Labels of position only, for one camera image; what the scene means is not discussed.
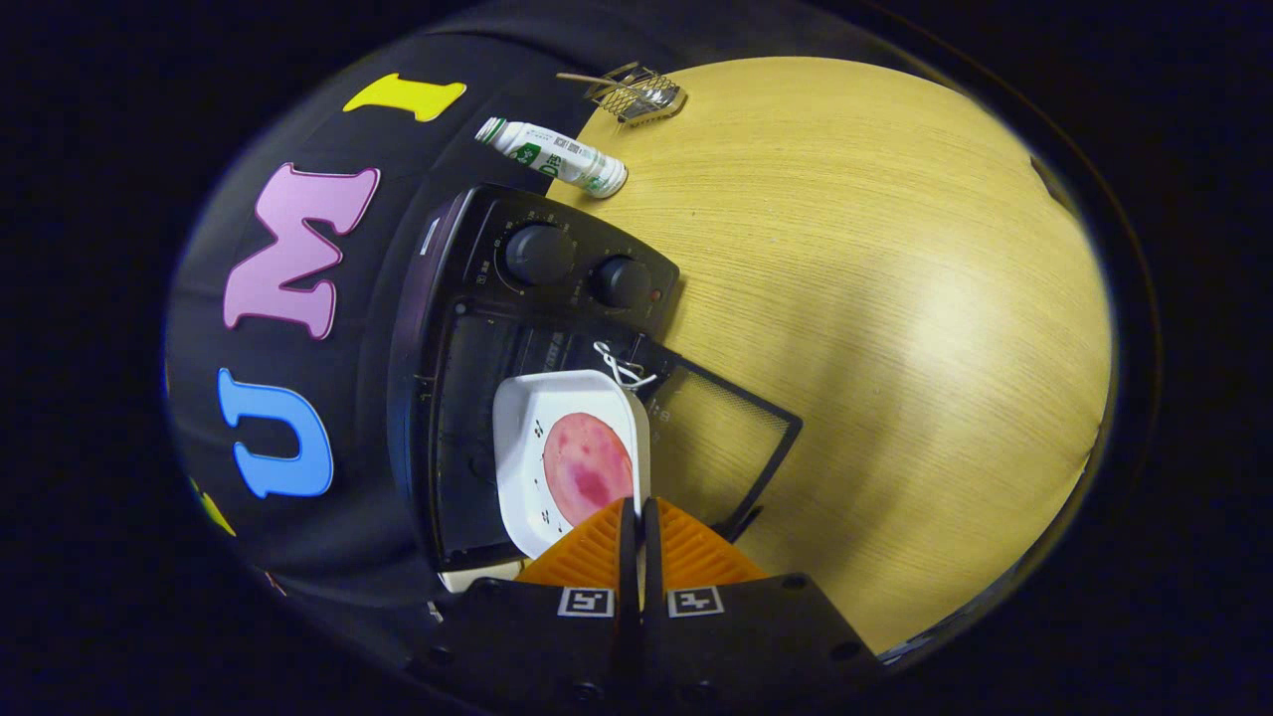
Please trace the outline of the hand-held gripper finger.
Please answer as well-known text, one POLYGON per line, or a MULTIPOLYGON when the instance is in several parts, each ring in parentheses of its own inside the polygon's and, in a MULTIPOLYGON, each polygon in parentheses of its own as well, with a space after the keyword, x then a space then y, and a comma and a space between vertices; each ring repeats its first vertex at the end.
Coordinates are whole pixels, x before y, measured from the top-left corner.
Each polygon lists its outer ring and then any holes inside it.
POLYGON ((642 519, 645 708, 831 710, 882 678, 810 575, 768 575, 668 499, 642 519))
POLYGON ((617 499, 513 580, 437 608, 412 677, 474 713, 622 713, 639 680, 639 520, 617 499))

